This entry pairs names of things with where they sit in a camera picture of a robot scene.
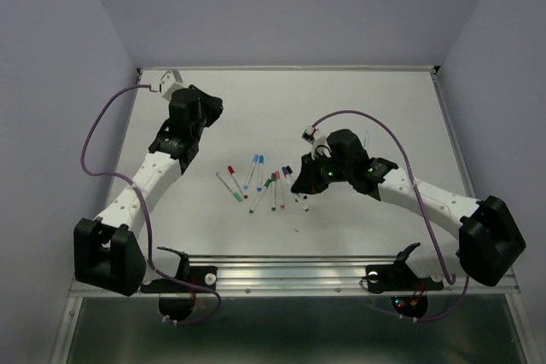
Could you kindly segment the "pink capped pen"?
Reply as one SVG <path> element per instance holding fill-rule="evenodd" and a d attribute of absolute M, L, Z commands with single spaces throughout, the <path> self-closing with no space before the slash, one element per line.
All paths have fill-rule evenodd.
<path fill-rule="evenodd" d="M 276 207 L 278 209 L 284 209 L 286 204 L 284 199 L 284 192 L 282 188 L 282 179 L 281 179 L 280 171 L 277 170 L 275 172 L 275 176 L 276 176 Z"/>

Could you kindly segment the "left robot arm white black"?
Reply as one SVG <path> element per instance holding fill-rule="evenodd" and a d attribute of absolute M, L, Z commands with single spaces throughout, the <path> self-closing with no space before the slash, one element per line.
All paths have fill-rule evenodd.
<path fill-rule="evenodd" d="M 76 280 L 124 296 L 134 294 L 153 271 L 170 290 L 186 288 L 205 292 L 189 282 L 189 269 L 172 261 L 162 270 L 154 263 L 154 250 L 143 251 L 138 243 L 142 229 L 151 237 L 151 212 L 169 187 L 188 169 L 199 151 L 204 129 L 223 112 L 220 98 L 194 85 L 146 85 L 146 90 L 169 101 L 169 116 L 150 144 L 144 161 L 133 177 L 112 172 L 126 183 L 119 196 L 94 219 L 81 219 L 73 230 Z"/>

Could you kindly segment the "dark red capped pen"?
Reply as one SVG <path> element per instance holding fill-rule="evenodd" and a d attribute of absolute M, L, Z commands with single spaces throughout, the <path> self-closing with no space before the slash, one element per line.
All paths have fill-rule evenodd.
<path fill-rule="evenodd" d="M 369 151 L 369 143 L 370 143 L 370 134 L 369 134 L 369 131 L 366 130 L 364 134 L 364 142 L 363 142 L 363 146 L 366 151 Z"/>

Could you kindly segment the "purple capped pen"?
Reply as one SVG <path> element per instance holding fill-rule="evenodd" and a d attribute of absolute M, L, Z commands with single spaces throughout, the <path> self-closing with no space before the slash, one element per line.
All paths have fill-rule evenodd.
<path fill-rule="evenodd" d="M 292 181 L 291 181 L 291 178 L 290 178 L 290 173 L 288 171 L 288 168 L 286 166 L 283 166 L 282 167 L 282 174 L 283 174 L 283 177 L 284 177 L 284 182 L 287 186 L 287 190 L 288 192 L 292 195 L 294 201 L 296 203 L 299 202 L 299 197 L 297 196 L 297 194 L 294 194 L 292 191 L 291 191 L 291 187 L 292 187 Z"/>

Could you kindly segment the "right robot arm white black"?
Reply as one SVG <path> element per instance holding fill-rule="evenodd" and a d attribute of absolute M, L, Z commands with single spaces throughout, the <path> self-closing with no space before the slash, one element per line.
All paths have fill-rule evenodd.
<path fill-rule="evenodd" d="M 346 182 L 359 194 L 398 206 L 438 226 L 453 237 L 440 248 L 417 242 L 406 246 L 389 275 L 402 287 L 444 274 L 465 274 L 493 287 L 526 248 L 525 240 L 506 203 L 450 193 L 410 176 L 409 167 L 371 157 L 356 134 L 348 129 L 325 136 L 310 126 L 302 135 L 311 150 L 301 158 L 295 194 L 320 194 L 334 182 Z"/>

